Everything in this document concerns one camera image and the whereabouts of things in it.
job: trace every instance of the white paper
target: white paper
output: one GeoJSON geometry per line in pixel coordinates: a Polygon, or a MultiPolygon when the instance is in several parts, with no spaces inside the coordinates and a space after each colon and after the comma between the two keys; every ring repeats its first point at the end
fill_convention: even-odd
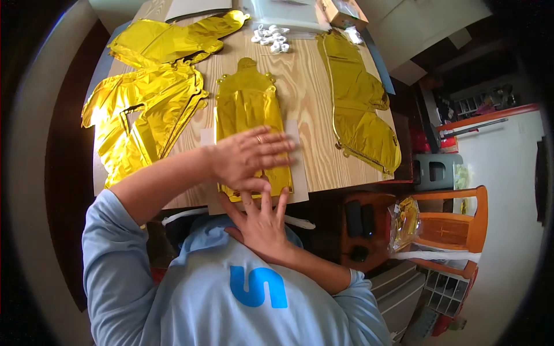
{"type": "MultiPolygon", "coordinates": [[[[285,133],[287,133],[291,139],[300,147],[300,135],[298,134],[298,125],[296,120],[285,121],[285,133]]],[[[200,130],[200,145],[202,147],[214,145],[214,130],[213,128],[204,128],[200,130]]],[[[294,192],[289,195],[287,204],[304,202],[309,200],[308,186],[306,181],[306,171],[304,170],[304,160],[302,158],[302,152],[300,149],[295,150],[289,154],[296,159],[296,163],[290,167],[290,173],[293,178],[293,190],[294,192]]],[[[224,214],[225,210],[219,203],[217,197],[217,184],[205,184],[204,192],[206,193],[208,200],[208,212],[210,215],[224,214]]],[[[279,201],[279,196],[273,197],[273,205],[276,205],[279,201]]],[[[238,208],[244,210],[242,202],[237,202],[238,208]]]]}

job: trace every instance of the wood grain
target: wood grain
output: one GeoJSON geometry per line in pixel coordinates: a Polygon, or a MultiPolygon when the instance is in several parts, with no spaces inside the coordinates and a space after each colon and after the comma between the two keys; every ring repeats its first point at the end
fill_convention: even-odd
{"type": "MultiPolygon", "coordinates": [[[[146,2],[135,16],[135,20],[163,20],[169,3],[154,0],[146,2]]],[[[205,17],[207,16],[188,18],[177,25],[189,25],[205,17]]],[[[247,56],[258,63],[258,71],[270,72],[275,76],[283,120],[295,119],[298,122],[309,192],[393,179],[393,175],[383,174],[355,157],[344,157],[342,151],[335,148],[329,81],[317,50],[316,40],[291,40],[287,54],[273,54],[269,46],[252,43],[251,37],[252,30],[246,23],[241,30],[222,39],[223,50],[196,64],[196,68],[204,76],[204,89],[210,92],[210,96],[205,99],[208,106],[194,114],[169,156],[200,146],[200,130],[213,127],[216,80],[224,73],[234,74],[237,71],[238,60],[247,56]]],[[[360,52],[366,70],[379,78],[367,47],[361,45],[360,52]]],[[[133,68],[115,60],[109,75],[129,71],[133,71],[133,68]]],[[[377,115],[394,130],[390,110],[377,111],[377,115]]],[[[106,172],[97,155],[94,169],[97,194],[103,188],[106,178],[106,172]]],[[[166,208],[206,205],[206,194],[203,191],[202,186],[186,191],[171,201],[166,208]]]]}

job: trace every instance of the deflated foil balloon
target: deflated foil balloon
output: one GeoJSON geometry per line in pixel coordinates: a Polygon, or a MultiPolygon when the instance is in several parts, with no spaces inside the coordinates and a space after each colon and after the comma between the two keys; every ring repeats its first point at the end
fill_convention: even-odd
{"type": "Polygon", "coordinates": [[[340,32],[317,36],[333,102],[337,148],[391,174],[400,166],[400,146],[394,131],[375,114],[387,110],[382,83],[366,71],[358,48],[340,32]]]}
{"type": "MultiPolygon", "coordinates": [[[[265,75],[256,69],[251,58],[238,62],[237,73],[224,74],[217,80],[219,91],[216,96],[216,141],[248,129],[269,125],[271,132],[283,132],[283,119],[275,96],[275,79],[270,73],[265,75]]],[[[256,177],[266,176],[271,183],[271,196],[278,196],[284,187],[293,192],[293,180],[289,167],[276,167],[256,172],[256,177]]],[[[238,191],[225,185],[218,185],[231,202],[241,200],[238,191]]]]}
{"type": "Polygon", "coordinates": [[[200,52],[192,58],[192,63],[197,63],[221,50],[223,42],[218,39],[240,29],[248,18],[250,15],[241,11],[229,11],[186,27],[139,19],[107,47],[110,55],[135,69],[173,63],[200,52]]]}
{"type": "Polygon", "coordinates": [[[166,157],[196,109],[206,106],[200,72],[189,61],[106,78],[83,107],[82,126],[96,125],[95,149],[109,188],[166,157]],[[142,111],[129,128],[127,113],[142,111]]]}

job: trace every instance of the right hand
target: right hand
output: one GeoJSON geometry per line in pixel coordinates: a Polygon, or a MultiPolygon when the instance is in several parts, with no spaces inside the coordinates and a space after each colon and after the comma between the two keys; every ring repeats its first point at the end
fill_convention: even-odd
{"type": "Polygon", "coordinates": [[[286,238],[285,209],[289,196],[288,188],[281,191],[279,204],[273,211],[269,191],[261,194],[261,210],[254,204],[249,191],[241,191],[246,215],[231,203],[224,193],[219,193],[223,209],[238,227],[227,227],[225,232],[256,253],[262,260],[271,264],[280,264],[294,245],[286,238]]]}
{"type": "Polygon", "coordinates": [[[206,147],[212,179],[233,190],[271,191],[270,183],[254,178],[254,173],[293,164],[293,158],[281,154],[293,151],[296,144],[285,133],[269,130],[269,126],[260,126],[206,147]]]}

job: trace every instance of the white cabinet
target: white cabinet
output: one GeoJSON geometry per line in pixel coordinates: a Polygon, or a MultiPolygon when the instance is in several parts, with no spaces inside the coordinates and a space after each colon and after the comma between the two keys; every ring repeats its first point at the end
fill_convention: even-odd
{"type": "Polygon", "coordinates": [[[454,32],[490,16],[481,0],[357,0],[387,69],[393,71],[454,32]]]}

